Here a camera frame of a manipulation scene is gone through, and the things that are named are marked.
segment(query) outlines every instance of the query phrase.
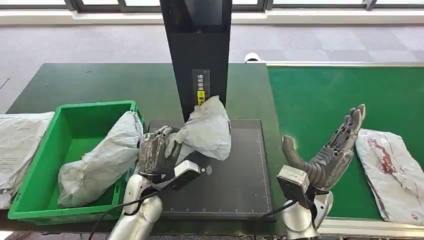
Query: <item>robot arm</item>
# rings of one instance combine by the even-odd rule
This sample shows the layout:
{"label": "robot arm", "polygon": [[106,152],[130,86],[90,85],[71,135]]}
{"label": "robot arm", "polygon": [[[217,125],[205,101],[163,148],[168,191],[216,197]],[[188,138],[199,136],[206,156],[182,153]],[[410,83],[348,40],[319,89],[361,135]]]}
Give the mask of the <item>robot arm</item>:
{"label": "robot arm", "polygon": [[355,140],[365,118],[365,105],[352,108],[344,122],[309,162],[295,150],[294,141],[283,137],[282,149],[289,165],[283,166],[277,179],[287,198],[282,221],[288,240],[320,239],[317,229],[333,205],[330,189],[339,181],[353,158]]}
{"label": "robot arm", "polygon": [[125,188],[123,203],[136,201],[157,193],[142,202],[123,207],[122,214],[110,233],[109,240],[145,240],[162,213],[159,192],[178,190],[200,176],[197,164],[185,160],[175,165],[181,150],[177,144],[170,157],[165,158],[166,141],[175,129],[164,126],[154,133],[146,133],[140,143],[140,156],[134,175]]}

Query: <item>yellow warning label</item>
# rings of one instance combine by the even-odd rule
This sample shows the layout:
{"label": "yellow warning label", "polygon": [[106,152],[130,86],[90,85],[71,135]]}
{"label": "yellow warning label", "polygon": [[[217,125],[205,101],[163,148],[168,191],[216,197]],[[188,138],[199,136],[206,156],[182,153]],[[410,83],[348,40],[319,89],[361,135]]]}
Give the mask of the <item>yellow warning label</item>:
{"label": "yellow warning label", "polygon": [[205,91],[197,91],[197,103],[202,105],[205,102]]}

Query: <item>warning sticker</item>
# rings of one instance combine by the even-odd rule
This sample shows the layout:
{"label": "warning sticker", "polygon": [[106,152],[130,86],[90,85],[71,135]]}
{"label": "warning sticker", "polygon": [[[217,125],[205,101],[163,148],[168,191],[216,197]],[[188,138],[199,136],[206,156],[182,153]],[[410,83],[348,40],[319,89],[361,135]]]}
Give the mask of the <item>warning sticker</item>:
{"label": "warning sticker", "polygon": [[197,91],[197,104],[202,105],[205,102],[205,91]]}
{"label": "warning sticker", "polygon": [[210,94],[210,71],[209,69],[193,69],[194,102],[202,105]]}

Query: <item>scale platform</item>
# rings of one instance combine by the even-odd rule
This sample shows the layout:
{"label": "scale platform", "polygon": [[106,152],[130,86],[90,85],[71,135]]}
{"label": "scale platform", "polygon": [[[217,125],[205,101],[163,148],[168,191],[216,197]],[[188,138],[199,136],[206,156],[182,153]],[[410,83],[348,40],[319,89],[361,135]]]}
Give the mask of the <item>scale platform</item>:
{"label": "scale platform", "polygon": [[[181,128],[183,123],[152,120],[149,131],[164,125]],[[197,151],[185,159],[196,163],[201,175],[178,191],[161,193],[161,218],[251,220],[273,210],[260,120],[231,120],[231,151],[226,160]]]}

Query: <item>nfc symbol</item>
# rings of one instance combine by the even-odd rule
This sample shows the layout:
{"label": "nfc symbol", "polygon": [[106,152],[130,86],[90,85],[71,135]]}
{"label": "nfc symbol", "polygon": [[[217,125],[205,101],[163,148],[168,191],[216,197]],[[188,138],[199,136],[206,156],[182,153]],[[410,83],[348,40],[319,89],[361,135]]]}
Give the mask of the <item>nfc symbol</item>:
{"label": "nfc symbol", "polygon": [[199,171],[204,173],[206,176],[209,176],[212,174],[212,167],[211,165],[208,165],[207,167],[199,167]]}

